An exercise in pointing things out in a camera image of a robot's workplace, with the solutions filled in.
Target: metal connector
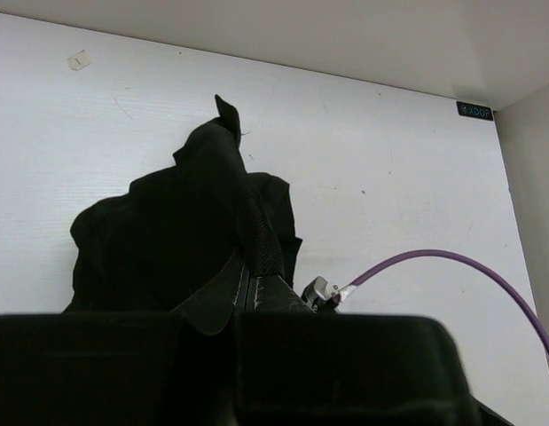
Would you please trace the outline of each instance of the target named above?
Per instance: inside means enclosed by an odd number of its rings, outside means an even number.
[[[333,311],[337,305],[333,297],[339,294],[339,287],[330,284],[325,278],[317,277],[303,290],[302,300],[312,311]]]

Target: label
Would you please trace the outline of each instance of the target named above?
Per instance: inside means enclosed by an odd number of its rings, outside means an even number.
[[[478,118],[480,120],[493,121],[493,112],[488,106],[468,104],[457,101],[458,113],[464,117]]]

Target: tape mark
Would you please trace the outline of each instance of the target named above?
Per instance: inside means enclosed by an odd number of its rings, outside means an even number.
[[[70,56],[67,58],[67,65],[74,71],[81,71],[83,68],[88,67],[90,65],[90,60],[87,56],[87,52],[83,49],[75,55]]]

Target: white wall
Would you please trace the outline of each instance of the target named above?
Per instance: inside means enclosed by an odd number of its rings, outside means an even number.
[[[0,12],[495,109],[549,83],[549,0],[0,0]]]
[[[549,86],[499,112],[497,129],[538,316],[549,332]]]
[[[66,59],[81,49],[92,64],[75,72]],[[0,312],[65,307],[75,215],[172,164],[215,115],[215,93],[240,110],[247,168],[292,185],[298,289],[440,248],[491,266],[532,302],[495,126],[459,117],[454,101],[0,15]],[[480,273],[414,260],[344,308],[440,320],[479,399],[517,426],[549,424],[543,350]]]

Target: white panel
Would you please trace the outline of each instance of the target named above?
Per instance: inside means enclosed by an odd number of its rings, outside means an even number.
[[[549,86],[497,114],[538,317],[549,333]]]
[[[91,63],[74,71],[67,58],[83,49]],[[216,114],[215,93],[240,110],[248,170],[291,183],[298,290],[438,248],[491,266],[532,302],[495,127],[453,101],[0,15],[0,312],[66,306],[75,216],[171,165]],[[478,272],[414,260],[345,310],[440,320],[478,398],[517,425],[549,424],[542,348]]]
[[[495,109],[549,84],[549,0],[0,0],[0,12]]]

